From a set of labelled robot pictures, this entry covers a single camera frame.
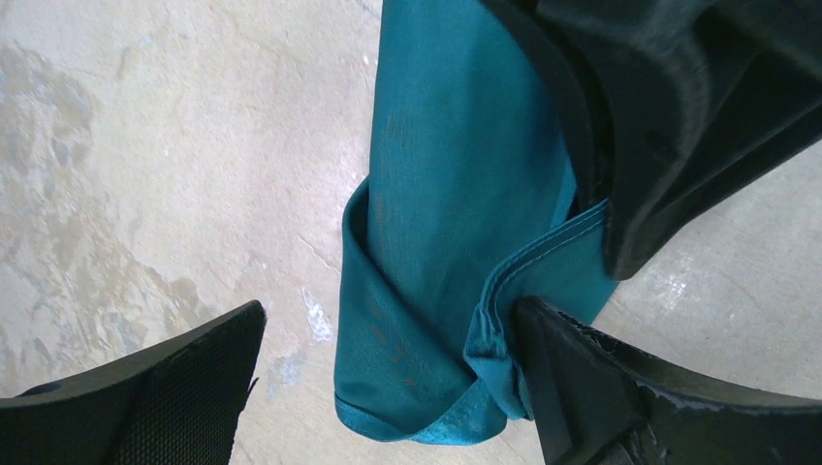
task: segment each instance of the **teal garment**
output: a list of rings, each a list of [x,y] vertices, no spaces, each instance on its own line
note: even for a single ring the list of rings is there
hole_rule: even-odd
[[[605,205],[576,183],[519,46],[477,0],[385,0],[370,175],[343,219],[336,411],[377,441],[476,444],[528,418],[512,303],[590,323]]]

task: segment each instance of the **concrete floor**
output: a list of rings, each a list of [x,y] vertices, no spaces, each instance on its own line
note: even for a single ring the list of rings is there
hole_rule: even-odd
[[[434,448],[372,443],[334,415],[339,218],[366,173],[379,11],[0,0],[0,396],[258,298],[262,388],[233,463],[539,463],[524,421]],[[819,151],[689,225],[597,326],[822,398]]]

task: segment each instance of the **fabric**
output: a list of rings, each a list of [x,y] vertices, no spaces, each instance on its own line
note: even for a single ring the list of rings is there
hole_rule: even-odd
[[[548,96],[477,0],[385,0],[370,175],[343,219],[336,411],[377,441],[476,444],[529,417],[509,313],[590,323],[616,287]]]

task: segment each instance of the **teal fabric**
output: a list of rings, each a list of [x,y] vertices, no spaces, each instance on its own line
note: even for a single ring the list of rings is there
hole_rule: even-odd
[[[385,0],[370,175],[346,208],[336,411],[377,441],[476,444],[529,417],[509,312],[590,323],[616,287],[605,205],[575,180],[548,96],[477,0]]]

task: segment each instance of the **white spot on floor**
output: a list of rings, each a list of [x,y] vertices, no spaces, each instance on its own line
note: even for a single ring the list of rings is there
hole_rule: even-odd
[[[332,341],[333,326],[329,317],[326,316],[326,309],[317,302],[308,289],[300,289],[302,290],[302,302],[308,308],[308,324],[311,325],[311,332],[314,333],[314,342]]]

